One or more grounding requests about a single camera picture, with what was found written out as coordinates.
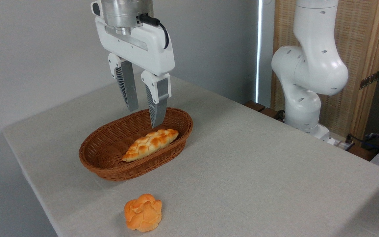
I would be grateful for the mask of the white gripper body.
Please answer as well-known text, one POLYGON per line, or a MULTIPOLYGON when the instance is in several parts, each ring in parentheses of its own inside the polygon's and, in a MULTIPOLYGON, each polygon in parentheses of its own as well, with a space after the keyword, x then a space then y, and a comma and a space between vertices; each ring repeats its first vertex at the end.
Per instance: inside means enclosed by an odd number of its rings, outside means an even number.
POLYGON ((174 69, 170 36, 151 0, 98 0, 91 10, 106 50, 157 76, 174 69))

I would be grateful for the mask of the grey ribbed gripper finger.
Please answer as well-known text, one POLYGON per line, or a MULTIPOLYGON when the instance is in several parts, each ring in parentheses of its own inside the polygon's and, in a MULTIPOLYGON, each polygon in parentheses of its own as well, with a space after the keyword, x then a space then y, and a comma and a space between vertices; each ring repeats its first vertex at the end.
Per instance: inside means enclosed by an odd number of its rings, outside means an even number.
POLYGON ((145 83, 152 128, 163 123, 167 108, 167 99, 171 97, 170 74, 156 76, 145 70, 141 74, 145 83))
POLYGON ((122 97, 130 112, 138 109, 138 98, 132 63, 110 53, 108 56, 112 77, 117 80, 122 97))

